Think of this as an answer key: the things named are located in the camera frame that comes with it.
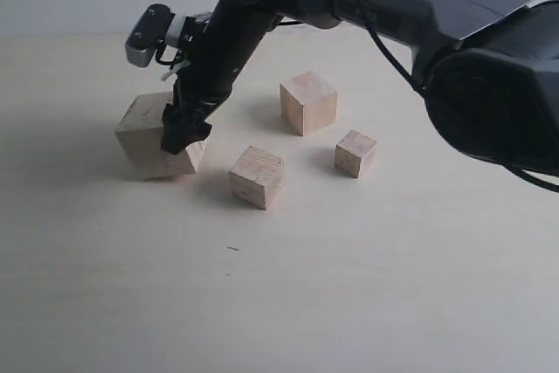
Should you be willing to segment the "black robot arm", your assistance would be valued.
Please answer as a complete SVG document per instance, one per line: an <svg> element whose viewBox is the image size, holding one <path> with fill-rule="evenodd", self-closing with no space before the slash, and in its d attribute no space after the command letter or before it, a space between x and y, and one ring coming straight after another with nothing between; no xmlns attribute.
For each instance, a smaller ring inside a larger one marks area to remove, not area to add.
<svg viewBox="0 0 559 373"><path fill-rule="evenodd" d="M175 154L210 133L208 117L283 17L320 29L347 22L411 49L401 74L437 132L472 158L558 172L558 2L548 0L219 0L188 48L164 110Z"/></svg>

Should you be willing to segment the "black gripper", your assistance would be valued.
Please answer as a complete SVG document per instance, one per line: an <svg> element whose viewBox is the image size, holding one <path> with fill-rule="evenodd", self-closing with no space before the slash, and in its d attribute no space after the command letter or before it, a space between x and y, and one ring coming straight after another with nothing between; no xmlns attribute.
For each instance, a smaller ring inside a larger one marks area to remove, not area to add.
<svg viewBox="0 0 559 373"><path fill-rule="evenodd" d="M178 155L209 137L212 125L205 119L229 99L241 70L281 19L260 3L218 0L187 50L190 64L177 73L173 103L163 109L162 150Z"/></svg>

